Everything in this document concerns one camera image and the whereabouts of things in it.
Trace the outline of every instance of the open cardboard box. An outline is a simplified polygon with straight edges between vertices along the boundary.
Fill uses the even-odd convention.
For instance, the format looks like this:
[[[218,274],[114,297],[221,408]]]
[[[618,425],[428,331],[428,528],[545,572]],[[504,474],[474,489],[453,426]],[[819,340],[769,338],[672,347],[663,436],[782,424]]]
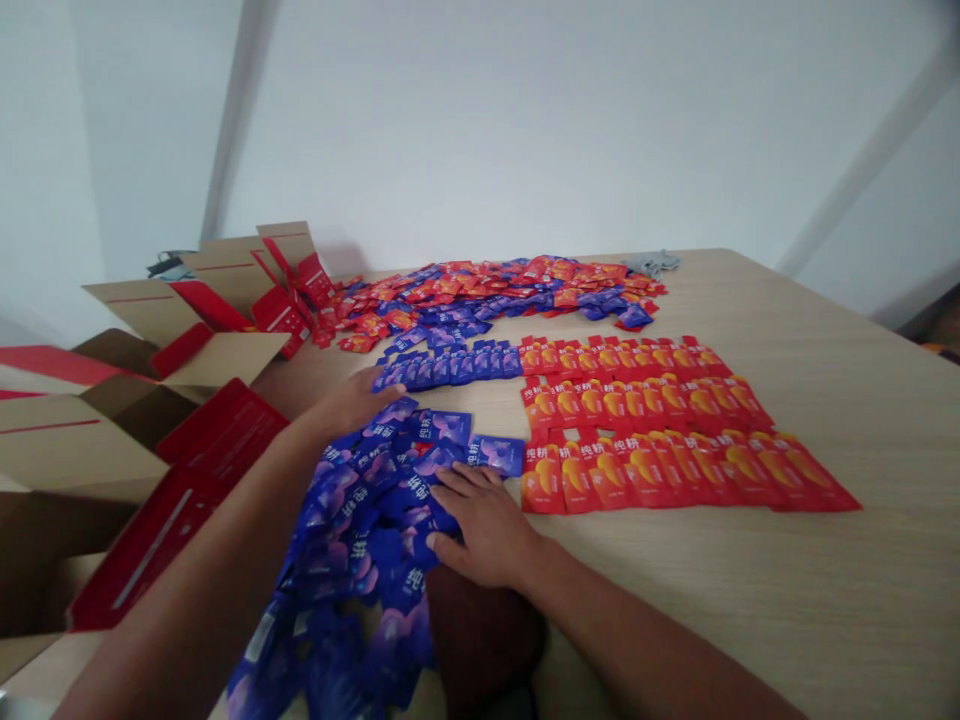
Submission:
[[[0,683],[64,631],[119,623],[287,424],[235,379],[155,443],[169,470],[139,510],[87,497],[127,480],[0,492]]]
[[[48,348],[45,357],[59,353],[60,362],[36,368],[34,380],[82,384],[97,376],[91,361],[124,372],[104,372],[77,395],[0,402],[0,473],[31,490],[143,502],[169,469],[160,442],[234,378],[252,383],[286,342],[284,334],[215,334],[198,324],[159,351],[118,329],[72,352]]]

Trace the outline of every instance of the packet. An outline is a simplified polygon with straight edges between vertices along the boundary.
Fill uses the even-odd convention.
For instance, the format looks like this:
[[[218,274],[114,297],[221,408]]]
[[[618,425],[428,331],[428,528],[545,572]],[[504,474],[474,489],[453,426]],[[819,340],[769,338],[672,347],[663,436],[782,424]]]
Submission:
[[[613,441],[596,432],[580,432],[580,456],[604,510],[621,510],[637,504],[632,483],[617,456]]]
[[[677,496],[677,507],[698,505],[699,498],[680,470],[676,456],[673,454],[673,447],[667,436],[662,432],[652,431],[647,433],[646,438],[657,454],[657,460],[660,461],[660,468],[663,470],[664,477]]]
[[[530,423],[532,442],[543,442],[547,431],[560,427],[560,413],[550,388],[540,384],[537,377],[527,378],[527,387],[520,391],[523,398],[523,407]]]
[[[763,463],[770,476],[779,483],[780,494],[787,498],[790,509],[806,512],[824,510],[819,493],[804,482],[800,471],[787,460],[786,453],[780,451],[767,433],[750,433],[750,449]]]
[[[587,339],[590,341],[590,350],[597,365],[597,371],[593,377],[599,377],[609,382],[617,373],[622,374],[623,368],[613,346],[599,335],[593,335]]]
[[[553,375],[563,369],[560,364],[560,351],[557,349],[556,343],[548,342],[546,338],[540,338],[540,362],[544,375]]]
[[[773,478],[750,447],[746,435],[739,430],[726,429],[717,436],[717,441],[723,453],[720,463],[727,475],[735,478],[748,505],[790,508],[786,498],[774,485]]]
[[[300,690],[293,598],[275,592],[227,683],[231,720],[280,717]]]
[[[400,656],[400,645],[409,634],[410,628],[403,613],[386,608],[380,627],[370,640],[361,669],[364,690],[401,710],[410,706],[420,678],[420,668],[409,665]]]
[[[663,477],[657,453],[648,438],[639,434],[614,438],[613,449],[633,486],[637,507],[677,507],[676,493]]]
[[[520,477],[526,442],[493,435],[472,435],[467,445],[467,464],[471,467],[487,465],[503,477]]]
[[[588,424],[580,403],[580,395],[570,380],[556,383],[550,388],[550,392],[560,413],[561,427],[575,428]]]
[[[527,335],[520,341],[520,366],[524,375],[542,375],[543,364],[540,359],[540,343]]]
[[[562,431],[554,431],[551,441],[557,446],[560,456],[560,477],[567,513],[574,515],[599,510],[600,498],[590,482],[587,466],[580,455],[580,446],[572,440],[566,440]]]
[[[757,396],[746,378],[739,375],[732,375],[720,381],[730,389],[730,393],[736,399],[749,416],[751,430],[760,430],[763,432],[773,432],[773,418],[767,415]]]
[[[673,373],[664,373],[660,376],[659,383],[660,395],[663,398],[663,407],[667,415],[667,425],[672,430],[686,432],[694,414],[687,405],[686,394],[680,389],[677,376]]]
[[[773,436],[773,441],[804,480],[815,488],[821,500],[821,509],[830,512],[863,510],[863,505],[837,482],[795,435],[777,433]]]
[[[520,481],[520,506],[526,513],[566,515],[560,477],[560,453],[551,443],[528,444]]]
[[[573,386],[580,396],[580,412],[585,427],[601,427],[609,424],[607,412],[603,406],[603,386],[596,378],[584,378]]]
[[[676,430],[667,430],[664,432],[670,449],[673,450],[673,456],[677,460],[677,467],[683,474],[687,486],[693,491],[698,505],[719,505],[720,501],[713,489],[711,483],[700,468],[700,463],[691,452],[687,445],[687,438]]]
[[[580,343],[557,340],[556,346],[560,353],[560,372],[558,376],[561,380],[578,380],[583,377],[580,369],[580,359],[577,357],[577,346]]]
[[[505,379],[520,377],[523,375],[523,368],[520,363],[520,348],[516,345],[510,345],[506,340],[503,345],[503,377]]]
[[[700,471],[713,488],[716,504],[723,506],[744,505],[743,494],[737,484],[727,476],[718,458],[720,444],[700,433],[690,433],[685,441],[690,452],[700,465]]]
[[[643,386],[638,382],[624,382],[623,397],[627,407],[627,419],[634,432],[646,432],[651,428],[647,423],[647,404],[643,397]]]
[[[442,387],[450,384],[450,357],[448,349],[433,355],[433,385]]]
[[[667,427],[667,415],[663,407],[663,395],[660,392],[660,382],[657,378],[650,378],[639,383],[639,388],[643,391],[643,400],[646,407],[647,427],[651,430],[665,430]]]

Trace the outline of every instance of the energy gel packet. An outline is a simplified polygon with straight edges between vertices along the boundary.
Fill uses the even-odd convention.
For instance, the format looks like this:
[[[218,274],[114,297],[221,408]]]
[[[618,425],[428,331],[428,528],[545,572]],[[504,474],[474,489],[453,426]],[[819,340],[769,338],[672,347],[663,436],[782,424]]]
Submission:
[[[560,453],[551,443],[528,444],[524,452],[520,504],[526,513],[565,515]]]

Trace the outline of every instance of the finger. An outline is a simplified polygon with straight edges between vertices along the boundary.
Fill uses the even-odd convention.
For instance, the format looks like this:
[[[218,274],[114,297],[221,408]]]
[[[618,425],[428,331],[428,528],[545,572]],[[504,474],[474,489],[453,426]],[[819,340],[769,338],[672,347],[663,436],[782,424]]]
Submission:
[[[459,516],[463,511],[463,503],[467,501],[466,498],[462,495],[457,495],[453,490],[445,488],[442,485],[434,485],[431,487],[430,494],[440,507],[453,515],[455,520],[460,519]]]
[[[479,468],[470,467],[466,463],[455,462],[453,464],[453,469],[469,480],[472,485],[476,485],[480,488],[486,488],[490,486],[490,483],[483,476],[483,473],[480,472]]]
[[[437,479],[454,492],[463,495],[463,497],[475,497],[477,494],[476,485],[450,468],[440,468],[437,470]]]
[[[470,553],[448,535],[430,533],[427,535],[427,547],[436,553],[437,559],[451,570],[466,575],[470,568]]]
[[[503,487],[503,478],[500,477],[500,473],[494,470],[489,465],[484,465],[480,468],[483,472],[484,477],[487,478],[487,481],[494,487]]]

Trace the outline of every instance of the table surface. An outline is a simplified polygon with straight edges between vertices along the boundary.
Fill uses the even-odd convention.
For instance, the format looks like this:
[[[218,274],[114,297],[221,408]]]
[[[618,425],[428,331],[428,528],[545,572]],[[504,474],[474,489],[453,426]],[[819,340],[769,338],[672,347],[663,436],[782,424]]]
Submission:
[[[532,522],[813,717],[957,712],[960,369],[737,253],[678,254],[683,266],[666,274],[670,294],[658,300],[648,334],[695,335],[715,348],[750,381],[777,427],[797,434],[865,510],[631,509]],[[609,319],[591,323],[575,313],[504,318],[486,337],[583,341],[598,332],[617,331]],[[293,417],[380,350],[308,345],[255,387]],[[528,438],[522,384],[477,382],[416,397],[425,407],[474,413],[478,432]],[[508,485],[519,498],[518,481]],[[98,642],[64,637],[8,689],[62,697]],[[543,717],[614,717],[593,673],[556,631],[534,688]],[[426,673],[406,716],[442,717],[442,706],[439,682]]]

